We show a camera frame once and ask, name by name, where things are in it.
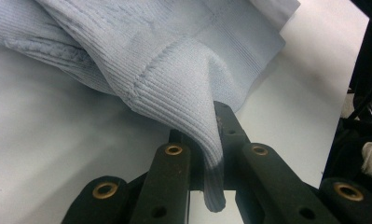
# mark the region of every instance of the ribbed knit fabric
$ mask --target ribbed knit fabric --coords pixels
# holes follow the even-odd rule
[[[204,153],[205,203],[221,211],[213,100],[240,108],[284,44],[277,31],[243,0],[36,2],[0,0],[0,44],[193,137]]]

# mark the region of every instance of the white table surface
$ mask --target white table surface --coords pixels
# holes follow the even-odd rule
[[[282,29],[286,47],[237,112],[253,142],[273,147],[318,187],[367,18],[348,0],[301,0]],[[0,223],[59,223],[102,175],[131,181],[148,170],[169,128],[131,112],[60,70],[0,47]],[[242,223],[191,195],[189,223]]]

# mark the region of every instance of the light blue sweater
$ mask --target light blue sweater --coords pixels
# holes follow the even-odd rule
[[[292,4],[286,21],[298,2],[269,2],[283,1]],[[204,153],[205,203],[218,212],[223,152],[213,101],[239,109],[284,41],[245,0],[0,0],[0,44],[193,137]]]

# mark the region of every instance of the brass screw insert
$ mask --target brass screw insert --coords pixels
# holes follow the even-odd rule
[[[118,189],[118,185],[111,182],[103,182],[95,187],[92,195],[96,199],[106,199],[113,196]]]
[[[266,156],[268,155],[268,151],[266,148],[263,148],[263,147],[252,147],[252,151],[259,155],[259,156]]]
[[[363,193],[350,184],[337,182],[334,184],[334,190],[341,197],[351,201],[360,202],[364,199]]]
[[[183,149],[177,145],[170,145],[165,148],[166,154],[171,155],[171,156],[179,155],[180,153],[182,153],[182,151]]]

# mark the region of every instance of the mounting hole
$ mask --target mounting hole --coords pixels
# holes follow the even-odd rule
[[[103,182],[98,184],[92,192],[96,199],[106,199],[113,196],[118,189],[118,185],[112,182]]]
[[[168,146],[165,148],[165,152],[168,155],[175,156],[182,153],[183,149],[179,146]]]
[[[363,193],[350,184],[337,182],[334,184],[334,190],[341,197],[351,201],[360,202],[364,199]]]
[[[309,220],[313,220],[316,218],[316,216],[314,215],[314,212],[307,207],[303,207],[299,209],[299,214]]]
[[[252,151],[259,156],[265,156],[268,154],[267,149],[263,147],[252,147]]]
[[[228,130],[227,134],[235,134],[236,132],[234,130]]]
[[[151,212],[151,216],[155,218],[165,217],[166,216],[166,208],[164,206],[157,206]]]

